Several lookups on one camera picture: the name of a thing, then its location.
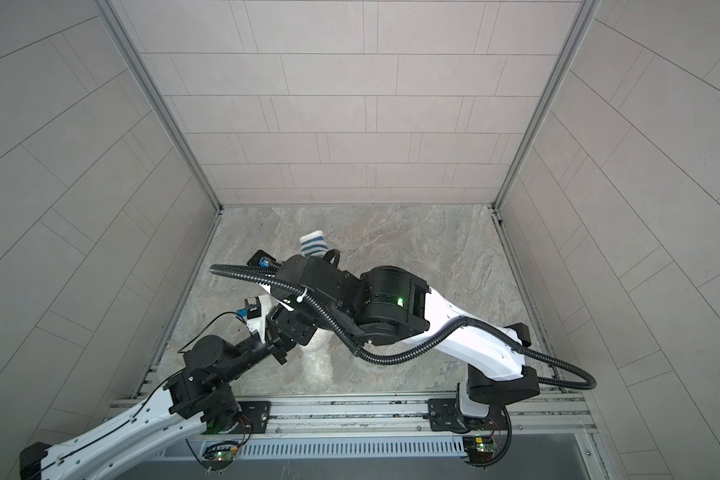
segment stone patterned surface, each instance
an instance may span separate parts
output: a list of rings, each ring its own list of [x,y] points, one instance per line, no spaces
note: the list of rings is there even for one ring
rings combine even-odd
[[[528,322],[504,249],[486,206],[308,206],[233,208],[223,213],[200,274],[158,370],[165,378],[183,366],[176,351],[211,319],[242,308],[261,288],[211,275],[211,264],[244,264],[261,248],[279,259],[298,253],[298,238],[323,230],[342,252],[340,268],[355,275],[389,264],[426,279],[455,304],[500,325]],[[206,333],[238,342],[248,335],[232,316]],[[386,353],[410,346],[376,347]],[[456,388],[466,365],[432,350],[399,366],[374,366],[351,356],[332,333],[316,336],[280,366],[269,358],[232,388],[251,394],[439,391]]]

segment marble floor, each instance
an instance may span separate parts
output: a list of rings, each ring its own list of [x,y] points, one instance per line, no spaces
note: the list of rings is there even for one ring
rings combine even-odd
[[[244,264],[258,249],[284,260],[299,252],[298,238],[323,230],[329,248],[342,252],[339,268],[356,276],[379,265],[396,265],[424,278],[465,310],[498,325],[530,325],[504,249],[484,205],[304,206],[229,208],[223,211],[206,258],[173,335],[160,360],[158,376],[183,367],[176,353],[205,324],[243,299],[261,294],[258,285],[208,272],[211,264]],[[232,343],[248,332],[233,316],[219,319],[206,333]],[[536,342],[535,332],[531,333]],[[410,348],[380,346],[384,353]],[[238,396],[348,392],[453,390],[466,364],[432,350],[398,366],[374,366],[349,354],[326,332],[279,365],[269,357],[232,384]]]

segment sock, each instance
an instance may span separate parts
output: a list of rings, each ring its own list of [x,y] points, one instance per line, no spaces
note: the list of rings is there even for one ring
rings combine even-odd
[[[316,230],[311,234],[307,234],[300,239],[302,243],[302,255],[304,256],[323,256],[328,251],[326,239],[323,237],[322,230]]]

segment metal corner post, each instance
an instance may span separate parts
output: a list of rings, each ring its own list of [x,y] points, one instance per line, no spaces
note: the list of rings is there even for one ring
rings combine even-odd
[[[536,104],[534,114],[531,116],[525,132],[523,132],[523,138],[520,140],[518,151],[515,153],[514,159],[512,159],[512,163],[509,166],[507,177],[504,178],[504,182],[501,184],[498,196],[493,205],[494,210],[500,211],[501,207],[504,206],[504,202],[507,201],[509,190],[514,183],[514,179],[518,177],[518,173],[520,172],[520,166],[528,156],[530,146],[533,144],[534,139],[536,139],[536,135],[541,128],[544,117],[547,115],[547,111],[549,111],[552,106],[552,101],[557,91],[560,90],[560,85],[563,83],[565,74],[568,72],[568,68],[570,68],[570,64],[574,60],[576,50],[584,39],[586,30],[592,23],[597,5],[599,4],[600,0],[583,0],[581,2],[581,6],[579,6],[576,17],[574,17],[574,21],[565,38],[565,42],[563,42],[563,47],[560,49],[560,54],[557,55],[557,61],[552,67],[552,73],[550,73],[547,84],[544,86],[544,91],[542,91],[539,102]]]
[[[112,42],[115,43],[117,51],[120,52],[120,56],[123,57],[126,66],[133,74],[136,83],[141,88],[141,91],[144,92],[146,100],[152,105],[152,110],[163,125],[171,142],[190,168],[192,175],[200,182],[200,186],[210,200],[211,205],[214,206],[216,212],[219,212],[221,210],[221,203],[216,196],[216,192],[213,191],[213,188],[208,183],[208,179],[202,173],[200,164],[186,142],[184,135],[181,133],[181,129],[179,129],[178,123],[168,109],[168,105],[166,105],[163,100],[163,96],[157,91],[154,80],[146,70],[141,56],[128,37],[125,27],[110,4],[110,0],[91,0],[91,3],[94,6],[96,14],[99,15],[99,19],[104,24],[104,29],[109,34]]]

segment black mounting plate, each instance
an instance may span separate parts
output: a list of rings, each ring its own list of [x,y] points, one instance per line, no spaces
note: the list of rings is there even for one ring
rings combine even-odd
[[[427,400],[427,408],[429,415],[435,417],[435,420],[429,420],[429,427],[432,432],[450,432],[446,426],[461,430],[466,428],[464,424],[464,416],[458,408],[457,398],[430,398]],[[485,419],[471,418],[485,424],[485,430],[493,430],[493,423],[488,419],[496,422],[499,430],[507,429],[507,420],[501,415],[500,405],[491,405],[488,408],[488,417]]]
[[[269,421],[269,409],[272,407],[270,402],[238,402],[240,404],[240,415],[248,417],[248,420],[243,419],[246,424],[245,433],[264,433],[266,432],[266,424]],[[252,426],[252,432],[250,432],[248,426]],[[238,422],[235,427],[228,433],[239,433],[243,434],[243,427]]]

